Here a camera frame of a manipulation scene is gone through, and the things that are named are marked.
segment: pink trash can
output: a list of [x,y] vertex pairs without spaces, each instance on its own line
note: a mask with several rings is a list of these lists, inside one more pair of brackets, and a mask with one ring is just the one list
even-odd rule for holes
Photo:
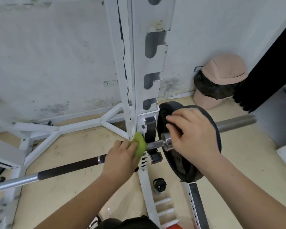
[[246,64],[235,54],[222,54],[210,60],[194,77],[194,103],[204,109],[218,106],[234,95],[248,77]]

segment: wooden floor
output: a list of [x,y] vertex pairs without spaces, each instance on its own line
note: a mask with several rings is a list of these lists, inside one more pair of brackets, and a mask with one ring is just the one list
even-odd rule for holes
[[[177,99],[183,105],[193,104],[192,98]],[[246,114],[233,102],[208,111],[214,121]],[[18,143],[13,137],[1,134],[0,139]],[[27,175],[71,162],[105,154],[120,136],[98,127],[60,136],[28,169]],[[256,125],[246,126],[221,134],[222,153],[240,171],[286,206],[286,165],[275,152],[275,143]],[[101,173],[103,165],[86,168],[59,177],[38,181],[22,188],[14,229],[32,229],[65,202],[81,192]],[[190,206],[179,179],[163,161],[149,166],[150,180],[162,177],[167,190],[155,199],[171,197],[175,213],[183,228],[194,228]],[[241,228],[220,195],[206,178],[198,181],[198,188],[210,228]],[[146,214],[146,207],[137,173],[122,186],[101,210],[101,216],[124,220]]]

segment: person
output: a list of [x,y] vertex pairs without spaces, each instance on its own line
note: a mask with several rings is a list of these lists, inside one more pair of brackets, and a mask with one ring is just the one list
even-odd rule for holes
[[[242,174],[219,151],[216,132],[198,109],[179,109],[167,120],[174,149],[196,166],[215,187],[243,228],[286,229],[286,207]],[[138,161],[137,143],[116,141],[102,174],[86,189],[41,222],[36,229],[87,229],[109,198],[132,176]],[[97,229],[157,229],[147,217],[106,219]]]

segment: hand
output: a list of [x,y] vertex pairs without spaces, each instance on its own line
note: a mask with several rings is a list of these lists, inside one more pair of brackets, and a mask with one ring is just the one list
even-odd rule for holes
[[183,131],[181,135],[173,125],[166,124],[174,149],[200,171],[220,155],[216,131],[197,108],[179,109],[166,119]]
[[109,179],[111,184],[116,184],[120,188],[137,168],[137,157],[133,157],[137,147],[138,142],[130,144],[129,140],[115,141],[105,157],[101,177]]

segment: squat rack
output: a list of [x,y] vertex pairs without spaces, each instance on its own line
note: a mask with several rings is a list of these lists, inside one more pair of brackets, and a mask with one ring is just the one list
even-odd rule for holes
[[[20,122],[8,124],[0,119],[1,128],[21,139],[19,148],[0,141],[0,167],[12,169],[11,179],[23,177],[26,169],[62,134],[103,126],[129,140],[137,131],[146,142],[155,140],[159,113],[157,97],[168,48],[164,38],[165,32],[170,30],[175,0],[104,0],[104,4],[122,102],[98,119],[61,127]],[[122,120],[127,132],[111,124]],[[39,139],[45,140],[32,151],[34,141]],[[159,228],[166,228],[178,219],[160,224],[159,216],[171,209],[157,212],[156,205],[170,201],[170,198],[154,202],[146,163],[148,158],[159,161],[159,156],[157,151],[145,153],[138,166],[138,175],[149,218]],[[196,227],[209,228],[197,184],[181,184],[189,193]],[[12,228],[20,192],[21,187],[5,190],[4,198],[0,200],[0,229]]]

